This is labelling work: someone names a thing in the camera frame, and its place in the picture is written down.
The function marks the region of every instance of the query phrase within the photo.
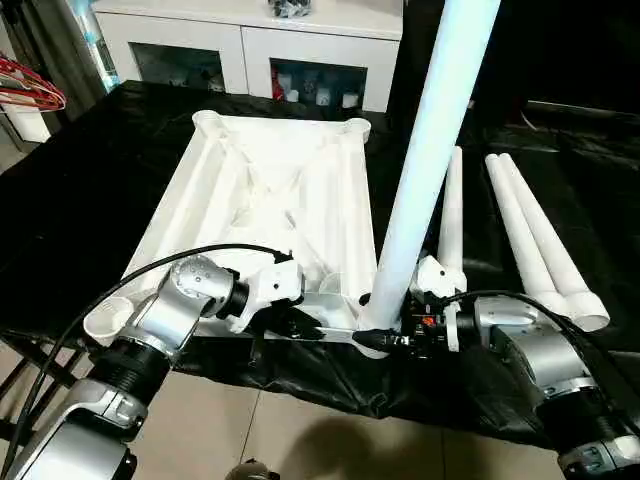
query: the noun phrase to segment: white cabinet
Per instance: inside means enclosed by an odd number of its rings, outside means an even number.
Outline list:
[[[121,81],[158,81],[169,71],[167,83],[198,82],[206,88],[221,76],[227,93],[248,92],[239,26],[112,13],[96,16]]]
[[[302,102],[342,105],[349,97],[364,110],[385,111],[402,0],[313,0],[312,6],[306,17],[279,19],[267,0],[93,4],[121,80],[214,90],[224,83],[227,93],[272,97],[272,76],[280,73]]]

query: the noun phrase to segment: table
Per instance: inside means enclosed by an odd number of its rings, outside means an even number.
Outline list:
[[[192,133],[191,115],[344,120],[343,113],[244,95],[126,82],[71,126],[0,176],[0,334],[55,339],[84,305],[117,281],[137,246]],[[382,246],[407,132],[381,114],[366,146],[376,246]],[[596,151],[577,137],[504,129],[491,139],[465,125],[465,271],[469,288],[522,291],[482,167],[508,151],[582,271],[607,305],[612,326],[597,334],[628,374],[640,379],[639,164]],[[432,222],[438,225],[437,215]],[[425,246],[432,250],[437,228]],[[79,348],[78,329],[70,345]],[[362,357],[346,345],[266,342],[249,364],[251,341],[195,339],[179,370],[370,416],[394,415],[546,445],[514,380],[485,351],[430,364]]]

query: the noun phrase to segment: orange component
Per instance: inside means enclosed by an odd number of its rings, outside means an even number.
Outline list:
[[[424,315],[422,317],[422,324],[427,327],[435,327],[436,326],[436,317],[433,315]]]

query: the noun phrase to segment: white pipe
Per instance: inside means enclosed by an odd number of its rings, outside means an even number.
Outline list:
[[[507,230],[511,250],[518,265],[524,291],[553,312],[566,315],[569,311],[567,303],[553,284],[551,275],[549,275],[547,266],[511,188],[507,172],[502,169],[497,155],[487,156],[485,162],[500,207],[500,214]]]
[[[444,204],[438,262],[446,270],[455,287],[467,291],[467,277],[462,271],[462,149],[453,147],[444,187]]]
[[[524,214],[538,249],[544,258],[556,288],[569,306],[574,323],[591,332],[609,323],[609,313],[600,298],[589,290],[571,256],[562,244],[553,225],[545,215],[533,192],[513,163],[510,155],[500,155],[503,169],[509,174],[520,208]]]
[[[500,0],[446,0],[360,328],[397,328]]]

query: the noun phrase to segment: robotic arm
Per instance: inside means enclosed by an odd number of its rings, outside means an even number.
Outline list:
[[[410,331],[345,331],[352,342],[383,352],[408,349],[418,358],[481,344],[511,369],[568,480],[640,478],[640,439],[610,411],[580,355],[550,319],[500,296],[478,298],[466,314],[457,303],[455,309],[448,308],[452,304],[440,308],[438,297],[454,289],[446,285],[437,261],[430,259],[423,268],[418,280],[432,288],[403,322]],[[267,267],[246,283],[203,256],[177,262],[34,435],[7,478],[131,479],[136,457],[127,443],[144,424],[149,404],[199,318],[215,316],[239,332],[258,311],[295,304],[303,289],[293,260]]]
[[[255,313],[296,302],[302,291],[302,271],[293,260],[275,263],[246,283],[204,256],[177,262],[34,435],[7,478],[132,478],[137,462],[127,442],[140,431],[199,318],[216,316],[231,331],[242,331]]]
[[[467,314],[457,312],[457,303],[441,307],[441,293],[453,291],[445,269],[431,257],[421,269],[418,283],[429,292],[405,322],[411,331],[356,332],[354,341],[386,352],[409,350],[418,358],[481,344],[511,370],[568,480],[640,478],[640,438],[611,411],[579,352],[551,319],[505,296],[480,297]]]

